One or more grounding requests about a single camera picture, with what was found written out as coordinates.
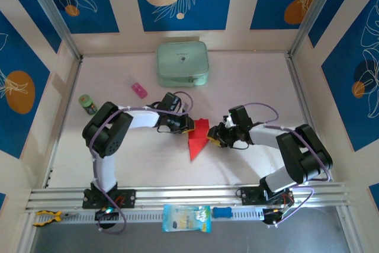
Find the green can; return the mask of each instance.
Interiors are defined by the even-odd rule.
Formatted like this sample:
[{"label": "green can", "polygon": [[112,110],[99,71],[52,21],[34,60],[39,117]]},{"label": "green can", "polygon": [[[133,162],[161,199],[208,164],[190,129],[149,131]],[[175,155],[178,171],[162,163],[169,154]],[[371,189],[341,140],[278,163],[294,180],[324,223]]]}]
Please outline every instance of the green can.
[{"label": "green can", "polygon": [[91,97],[87,94],[84,94],[79,97],[79,103],[82,105],[83,109],[87,112],[89,115],[94,115],[97,112],[96,105],[94,104]]}]

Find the yellow pliers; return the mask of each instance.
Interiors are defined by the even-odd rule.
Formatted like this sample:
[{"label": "yellow pliers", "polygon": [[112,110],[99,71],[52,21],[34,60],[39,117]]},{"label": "yellow pliers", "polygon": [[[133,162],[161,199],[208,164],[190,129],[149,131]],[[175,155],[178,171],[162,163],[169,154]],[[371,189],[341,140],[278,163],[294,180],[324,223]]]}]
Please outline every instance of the yellow pliers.
[{"label": "yellow pliers", "polygon": [[51,222],[61,222],[63,219],[66,219],[71,216],[76,216],[78,213],[64,213],[64,212],[51,212],[50,210],[40,210],[39,212],[36,212],[36,215],[40,216],[43,214],[48,214],[49,216],[53,216],[52,219],[49,219],[46,222],[35,222],[33,223],[34,226],[45,226],[48,225]]}]

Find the snack package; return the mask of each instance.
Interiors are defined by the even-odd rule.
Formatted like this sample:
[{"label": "snack package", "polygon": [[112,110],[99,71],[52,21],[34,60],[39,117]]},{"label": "snack package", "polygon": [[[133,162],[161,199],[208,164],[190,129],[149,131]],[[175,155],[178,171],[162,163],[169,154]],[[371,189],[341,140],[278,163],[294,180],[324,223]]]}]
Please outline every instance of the snack package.
[{"label": "snack package", "polygon": [[166,204],[163,208],[164,232],[200,230],[211,232],[210,206],[178,206]]}]

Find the white floor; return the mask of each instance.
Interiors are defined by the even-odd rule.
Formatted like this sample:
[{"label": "white floor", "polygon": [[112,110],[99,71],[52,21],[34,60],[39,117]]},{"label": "white floor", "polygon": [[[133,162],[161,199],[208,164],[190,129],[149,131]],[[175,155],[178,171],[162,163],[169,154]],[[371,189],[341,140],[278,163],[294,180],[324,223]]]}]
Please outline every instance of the white floor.
[{"label": "white floor", "polygon": [[[194,98],[190,114],[194,120],[209,119],[213,126],[236,105],[262,102],[279,111],[277,124],[304,123],[283,54],[210,52],[209,56],[208,83],[185,89]],[[82,138],[91,117],[78,103],[79,96],[89,94],[98,108],[106,101],[140,107],[160,101],[168,91],[184,89],[160,87],[155,70],[153,53],[84,59],[54,158],[50,188],[88,187],[92,181],[91,156]],[[125,83],[128,72],[148,91],[145,99],[141,100]],[[271,110],[260,106],[248,107],[248,113],[254,122],[274,117]],[[119,186],[257,183],[260,177],[283,166],[275,149],[221,149],[211,143],[191,163],[187,139],[187,134],[157,133],[156,129],[130,130],[117,152]]]}]

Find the red paper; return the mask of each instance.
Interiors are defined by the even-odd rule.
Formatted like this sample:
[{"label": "red paper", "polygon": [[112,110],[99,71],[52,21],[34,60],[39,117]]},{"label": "red paper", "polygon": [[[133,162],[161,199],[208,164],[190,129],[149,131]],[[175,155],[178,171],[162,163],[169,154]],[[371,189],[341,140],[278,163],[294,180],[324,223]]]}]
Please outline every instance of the red paper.
[{"label": "red paper", "polygon": [[209,121],[207,119],[195,120],[195,130],[188,133],[189,157],[193,161],[208,143],[207,134]]}]

